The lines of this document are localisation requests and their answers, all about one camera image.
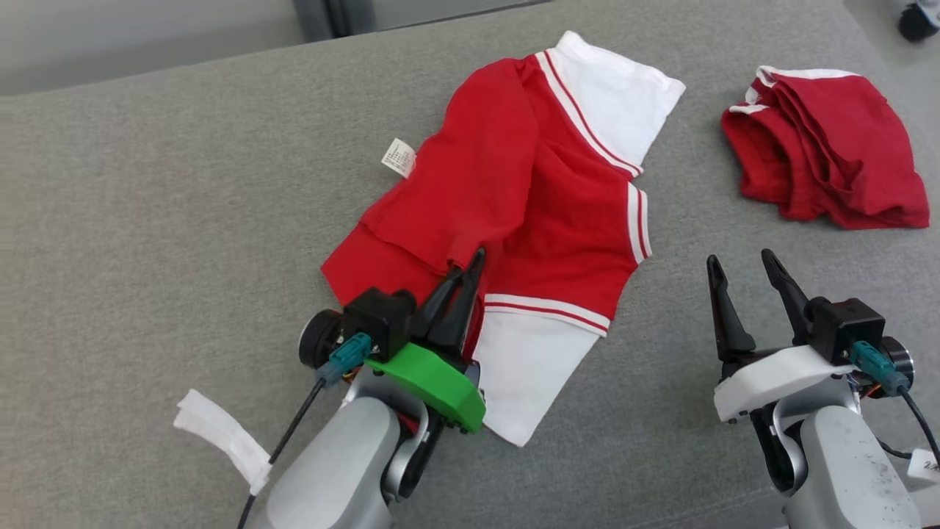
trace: gray fabric surface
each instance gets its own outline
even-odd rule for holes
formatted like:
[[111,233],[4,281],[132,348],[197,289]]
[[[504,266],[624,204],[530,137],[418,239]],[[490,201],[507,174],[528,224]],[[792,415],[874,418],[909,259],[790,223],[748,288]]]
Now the gray fabric surface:
[[[5,524],[232,526],[247,486],[171,426],[176,403],[198,388],[271,449],[312,382],[297,335],[335,303],[318,267],[398,178],[385,148],[432,134],[473,69],[565,29],[688,87],[638,180],[653,256],[532,442],[447,432],[399,526],[781,525],[751,428],[712,406],[713,252],[762,345],[789,337],[764,247],[809,294],[885,314],[940,425],[938,231],[784,221],[739,195],[718,126],[759,64],[860,72],[908,122],[936,206],[914,109],[842,5],[558,1],[3,100]],[[340,397],[321,396],[284,463]],[[866,411],[886,441],[922,444],[901,402]]]

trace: care label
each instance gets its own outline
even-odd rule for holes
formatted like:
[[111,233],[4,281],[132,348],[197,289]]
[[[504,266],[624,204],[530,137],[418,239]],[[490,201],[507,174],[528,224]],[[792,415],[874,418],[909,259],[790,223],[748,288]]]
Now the care label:
[[392,145],[388,147],[388,151],[385,151],[385,156],[382,157],[382,163],[401,176],[408,178],[412,169],[415,168],[416,158],[417,155],[414,149],[409,147],[404,141],[395,138]]

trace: black cable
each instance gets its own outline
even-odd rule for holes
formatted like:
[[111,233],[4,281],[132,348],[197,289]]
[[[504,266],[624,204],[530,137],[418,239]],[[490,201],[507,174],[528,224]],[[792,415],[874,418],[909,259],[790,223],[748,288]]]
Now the black cable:
[[274,462],[277,461],[277,457],[280,456],[281,452],[284,451],[284,446],[287,445],[290,436],[293,435],[293,431],[297,429],[297,425],[300,424],[300,420],[304,418],[306,411],[310,409],[310,405],[313,404],[313,399],[317,398],[317,393],[319,393],[325,385],[325,378],[317,380],[317,383],[313,385],[313,389],[310,390],[310,394],[306,396],[304,404],[300,407],[300,409],[297,410],[297,414],[294,415],[294,420],[290,421],[290,426],[288,426],[288,429],[284,432],[284,435],[281,436],[281,441],[277,443],[277,447],[273,452],[271,452],[271,458],[268,459],[269,465],[274,465]]
[[917,418],[917,422],[920,423],[921,429],[924,430],[924,435],[927,436],[927,444],[931,446],[933,450],[933,460],[940,462],[940,447],[937,446],[937,439],[933,436],[931,428],[927,426],[927,419],[924,418],[924,414],[920,412],[920,408],[917,407],[917,404],[914,402],[914,398],[911,397],[911,394],[907,392],[907,388],[903,386],[898,388],[898,393],[903,397],[904,402],[907,403],[908,408],[914,413],[914,416]]
[[[306,411],[310,409],[310,405],[313,404],[313,399],[317,398],[317,394],[320,390],[323,389],[323,386],[326,385],[326,379],[321,378],[317,380],[317,383],[313,385],[313,389],[310,390],[310,394],[306,396],[304,404],[301,405],[300,409],[297,410],[297,413],[294,415],[293,421],[290,421],[290,426],[284,432],[284,435],[281,436],[281,441],[277,443],[277,447],[271,452],[271,458],[268,459],[269,465],[274,465],[274,462],[277,461],[277,458],[281,455],[281,452],[284,451],[284,447],[287,446],[290,436],[293,435],[294,430],[297,429],[297,425],[300,424],[301,419],[306,415]],[[248,513],[251,512],[251,506],[255,504],[256,496],[254,494],[248,495],[248,501],[244,503],[244,508],[242,509],[242,517],[238,521],[238,529],[244,529],[244,525],[248,523]]]
[[911,457],[914,456],[910,452],[902,452],[900,450],[895,450],[894,448],[891,448],[890,446],[888,446],[886,442],[880,439],[878,440],[878,444],[882,446],[882,450],[889,453],[891,456],[898,457],[901,459],[910,459]]
[[242,517],[238,520],[238,529],[244,529],[244,525],[248,522],[248,513],[251,512],[251,505],[255,504],[255,495],[248,494],[248,501],[244,503],[244,509],[242,509]]

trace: floor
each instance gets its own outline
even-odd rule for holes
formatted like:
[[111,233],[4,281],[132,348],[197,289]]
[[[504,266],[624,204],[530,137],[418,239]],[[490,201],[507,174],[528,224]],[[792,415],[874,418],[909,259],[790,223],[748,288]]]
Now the floor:
[[922,109],[920,126],[940,152],[940,35],[920,44],[901,37],[897,20],[906,2],[844,0],[845,7],[868,35],[871,44],[895,74],[908,97]]

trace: white label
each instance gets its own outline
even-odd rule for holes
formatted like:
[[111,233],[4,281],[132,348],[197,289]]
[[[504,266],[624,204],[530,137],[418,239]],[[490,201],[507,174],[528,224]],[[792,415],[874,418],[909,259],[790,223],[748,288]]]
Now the white label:
[[382,163],[389,166],[401,176],[408,178],[412,169],[415,168],[416,158],[417,155],[414,149],[409,147],[404,141],[395,138],[395,141],[392,142],[388,151],[385,151],[385,156],[382,157]]
[[937,468],[937,462],[933,459],[933,452],[920,448],[912,452],[907,475],[940,483],[940,468]]

